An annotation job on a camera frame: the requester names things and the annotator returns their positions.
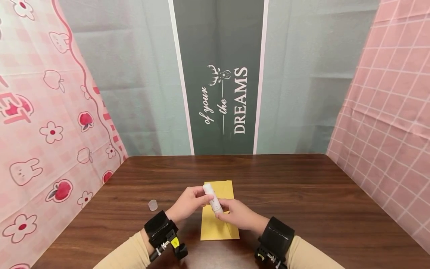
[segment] white glue stick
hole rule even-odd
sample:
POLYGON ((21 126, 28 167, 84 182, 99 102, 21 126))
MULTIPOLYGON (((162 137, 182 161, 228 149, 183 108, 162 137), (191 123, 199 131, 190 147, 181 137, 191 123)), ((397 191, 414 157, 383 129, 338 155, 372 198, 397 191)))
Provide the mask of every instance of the white glue stick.
POLYGON ((209 203, 211 204, 212 210, 214 211, 215 214, 218 213, 223 213, 224 211, 222 210, 221 205, 219 204, 218 198, 215 195, 214 189, 212 189, 212 186, 210 183, 206 183, 205 185, 203 185, 203 190, 205 191, 206 195, 213 195, 213 199, 209 201, 209 203))

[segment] deer head logo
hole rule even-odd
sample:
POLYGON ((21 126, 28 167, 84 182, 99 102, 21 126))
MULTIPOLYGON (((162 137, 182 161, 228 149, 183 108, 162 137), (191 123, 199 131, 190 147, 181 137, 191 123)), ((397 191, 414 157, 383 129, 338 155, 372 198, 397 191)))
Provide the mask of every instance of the deer head logo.
POLYGON ((208 67, 212 70, 212 74, 214 74, 213 81, 209 83, 209 86, 214 86, 215 84, 220 83, 223 79, 231 78, 230 70, 221 71, 220 68, 216 68, 213 65, 208 65, 208 67))

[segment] wrist-mounted device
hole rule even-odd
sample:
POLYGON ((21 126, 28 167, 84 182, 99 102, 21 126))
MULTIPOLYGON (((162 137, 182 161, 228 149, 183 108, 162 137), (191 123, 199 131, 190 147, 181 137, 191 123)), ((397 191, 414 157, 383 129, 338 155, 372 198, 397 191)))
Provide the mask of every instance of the wrist-mounted device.
POLYGON ((172 220, 169 220, 164 211, 159 212, 145 224, 145 231, 149 237, 149 243, 155 251, 149 256, 153 262, 170 244, 173 247, 175 257, 180 260, 188 255, 187 246, 179 243, 176 235, 178 228, 172 220))
POLYGON ((256 259, 267 263, 271 261, 276 269, 287 269, 284 264, 285 254, 291 246, 294 238, 294 230, 272 217, 263 232, 258 238, 260 246, 255 251, 256 259))

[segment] pink grid backdrop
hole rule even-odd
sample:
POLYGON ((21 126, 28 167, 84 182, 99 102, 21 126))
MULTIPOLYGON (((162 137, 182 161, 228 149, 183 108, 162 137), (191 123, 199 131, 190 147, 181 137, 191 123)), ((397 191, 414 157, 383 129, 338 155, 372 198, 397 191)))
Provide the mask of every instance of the pink grid backdrop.
POLYGON ((327 155, 430 253, 429 13, 381 1, 327 155))
POLYGON ((27 268, 127 153, 58 2, 1 1, 0 22, 0 267, 27 268))

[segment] brown wooden tabletop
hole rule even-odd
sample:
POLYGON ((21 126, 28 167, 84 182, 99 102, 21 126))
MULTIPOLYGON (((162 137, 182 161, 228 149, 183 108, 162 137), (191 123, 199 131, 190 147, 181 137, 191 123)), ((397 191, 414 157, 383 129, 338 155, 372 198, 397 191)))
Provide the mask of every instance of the brown wooden tabletop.
MULTIPOLYGON (((430 256, 325 155, 131 157, 33 268, 95 266, 143 228, 156 199, 167 210, 187 186, 232 180, 234 196, 276 216, 347 269, 429 268, 430 256)), ((257 239, 200 241, 202 210, 179 225, 188 256, 166 250, 149 268, 272 268, 255 262, 257 239)))

